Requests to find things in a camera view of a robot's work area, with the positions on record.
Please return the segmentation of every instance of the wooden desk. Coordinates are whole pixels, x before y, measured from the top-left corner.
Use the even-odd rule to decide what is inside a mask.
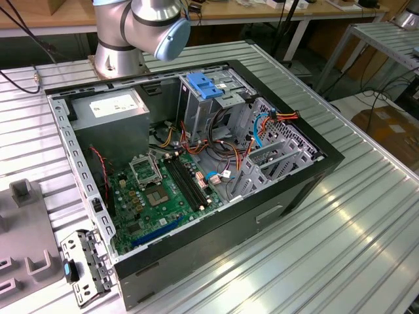
[[[267,5],[243,7],[235,0],[227,3],[206,2],[202,5],[202,25],[245,24],[258,22],[277,22],[281,16],[280,9]],[[387,8],[363,9],[361,12],[344,12],[324,0],[310,4],[305,10],[296,10],[294,21],[300,21],[297,31],[289,45],[285,60],[291,60],[304,32],[311,20],[327,20],[337,18],[375,17],[379,22],[388,11]],[[283,20],[288,12],[285,10]],[[21,12],[23,19],[36,35],[53,35],[68,33],[96,32],[96,18],[91,0],[67,0],[52,16],[41,16],[34,13]],[[198,24],[199,17],[191,13],[192,24]],[[25,33],[16,27],[4,14],[0,13],[0,37],[18,37]]]

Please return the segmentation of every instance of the green circuit board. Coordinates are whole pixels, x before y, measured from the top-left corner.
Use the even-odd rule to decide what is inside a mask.
[[[192,158],[183,154],[179,161],[191,169],[191,177],[197,184],[193,173],[199,169]],[[115,215],[112,217],[116,228],[114,244],[120,254],[131,251],[136,240],[156,230],[173,224],[182,226],[223,205],[217,193],[208,187],[202,193],[211,203],[202,211],[193,211],[166,169],[164,161],[158,160],[156,164],[162,175],[159,184],[152,183],[140,188],[130,167],[109,177],[115,202]],[[144,168],[137,167],[136,172],[138,177],[144,179],[152,173],[147,163],[142,165]]]

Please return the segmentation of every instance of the workbench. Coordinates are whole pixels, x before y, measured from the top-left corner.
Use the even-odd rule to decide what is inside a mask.
[[[238,59],[343,155],[292,213],[130,313],[402,313],[419,293],[419,178],[254,44],[186,48],[151,71]],[[98,80],[88,61],[39,67],[45,88]],[[29,88],[33,69],[6,71]],[[42,186],[57,243],[91,223],[43,94],[0,80],[0,188]],[[2,313],[78,313],[65,279]],[[83,312],[124,313],[118,288]]]
[[[255,5],[244,7],[235,0],[226,3],[207,1],[202,3],[202,20],[200,24],[221,25],[221,24],[246,24],[260,22],[278,22],[281,16],[281,9],[273,9],[268,5]],[[379,22],[388,12],[386,7],[379,9],[362,9],[361,11],[342,11],[325,0],[318,0],[308,5],[307,9],[296,10],[292,21],[299,21],[298,28],[284,60],[293,59],[302,36],[308,24],[312,20],[330,20],[341,18],[368,18],[373,17],[374,22]],[[43,16],[28,12],[21,12],[23,19],[35,35],[55,35],[72,33],[93,33],[96,32],[96,17],[91,0],[67,0],[52,16]],[[288,15],[284,10],[284,21]],[[193,25],[199,23],[197,14],[191,13]],[[0,14],[0,37],[17,37],[26,35],[18,29],[4,14]]]
[[[330,71],[352,37],[359,38],[361,42],[348,59],[342,72],[345,72],[355,62],[361,51],[367,45],[370,45],[393,60],[392,66],[389,67],[387,74],[384,75],[386,79],[383,80],[380,87],[385,86],[393,78],[398,64],[412,72],[419,73],[419,57],[413,54],[413,48],[419,47],[419,30],[407,31],[391,22],[353,24],[348,26],[321,72],[315,88],[317,92],[324,85]]]

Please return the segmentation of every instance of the blue pci slot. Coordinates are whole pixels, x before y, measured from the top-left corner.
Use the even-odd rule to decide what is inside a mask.
[[[132,247],[137,247],[138,245],[144,244],[146,242],[149,242],[153,239],[156,239],[157,237],[162,236],[163,234],[167,234],[169,231],[172,231],[173,229],[176,229],[177,226],[179,226],[179,223],[185,216],[182,216],[175,221],[172,221],[166,226],[161,227],[160,229],[157,229],[149,234],[146,234],[143,237],[139,237],[135,241],[131,242]]]

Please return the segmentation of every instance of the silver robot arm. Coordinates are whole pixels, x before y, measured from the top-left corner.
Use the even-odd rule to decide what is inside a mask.
[[[141,51],[175,59],[191,32],[179,0],[94,0],[93,5],[99,40],[95,66],[107,78],[141,74]]]
[[[395,18],[394,23],[404,29],[419,28],[419,0],[412,0],[406,9]]]

